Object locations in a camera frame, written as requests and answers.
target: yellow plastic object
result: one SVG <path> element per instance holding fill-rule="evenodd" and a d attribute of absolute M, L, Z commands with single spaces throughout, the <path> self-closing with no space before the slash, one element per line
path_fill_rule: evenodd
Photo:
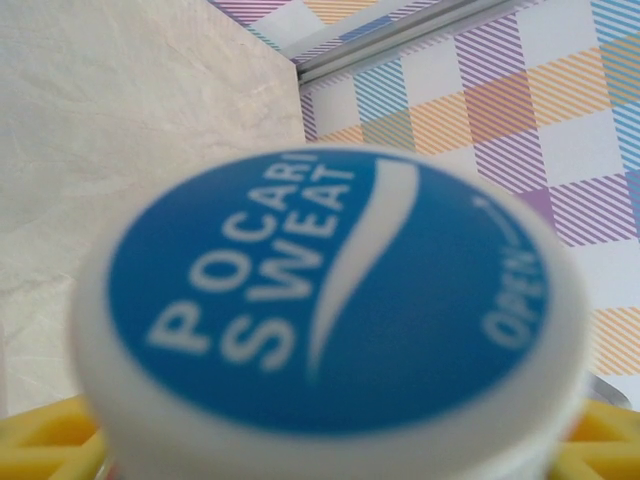
<path fill-rule="evenodd" d="M 104 457 L 81 397 L 0 420 L 0 480 L 93 480 Z"/>
<path fill-rule="evenodd" d="M 589 401 L 548 480 L 640 480 L 640 413 Z"/>
<path fill-rule="evenodd" d="M 94 480 L 105 456 L 81 397 L 0 421 L 0 480 Z M 589 401 L 547 478 L 640 480 L 640 413 Z"/>

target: blue label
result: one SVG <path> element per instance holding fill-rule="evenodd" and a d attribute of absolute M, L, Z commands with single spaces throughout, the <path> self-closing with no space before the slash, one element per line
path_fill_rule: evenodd
<path fill-rule="evenodd" d="M 339 148 L 178 185 L 111 268 L 117 333 L 150 377 L 294 433 L 393 428 L 477 398 L 535 347 L 549 295 L 528 233 L 483 192 Z"/>

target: arrow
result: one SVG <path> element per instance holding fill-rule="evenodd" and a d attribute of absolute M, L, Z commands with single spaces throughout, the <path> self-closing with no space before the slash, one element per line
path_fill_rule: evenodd
<path fill-rule="evenodd" d="M 487 200 L 485 197 L 474 196 L 471 199 L 471 203 L 476 208 L 481 208 L 485 211 L 485 213 L 493 220 L 500 230 L 502 230 L 503 235 L 507 239 L 507 242 L 512 247 L 520 246 L 520 239 L 518 238 L 518 234 L 511 227 L 509 221 L 502 216 L 500 212 L 498 212 L 493 204 Z"/>

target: white bottle cap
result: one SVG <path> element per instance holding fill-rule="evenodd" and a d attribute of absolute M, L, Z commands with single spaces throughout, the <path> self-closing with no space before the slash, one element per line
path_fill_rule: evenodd
<path fill-rule="evenodd" d="M 540 478 L 586 387 L 582 282 L 550 228 L 382 148 L 175 182 L 90 255 L 72 316 L 129 480 Z"/>

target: plaid pattern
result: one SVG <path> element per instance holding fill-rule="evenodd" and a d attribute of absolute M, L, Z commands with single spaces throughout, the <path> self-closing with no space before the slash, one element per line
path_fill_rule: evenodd
<path fill-rule="evenodd" d="M 358 14 L 385 0 L 208 0 L 249 32 L 280 51 L 309 35 Z M 413 13 L 429 8 L 441 0 L 407 1 L 387 15 L 336 35 L 291 58 L 304 63 L 333 48 L 371 33 Z"/>
<path fill-rule="evenodd" d="M 640 374 L 640 0 L 548 0 L 306 88 L 307 139 L 474 171 L 587 276 L 601 374 Z"/>

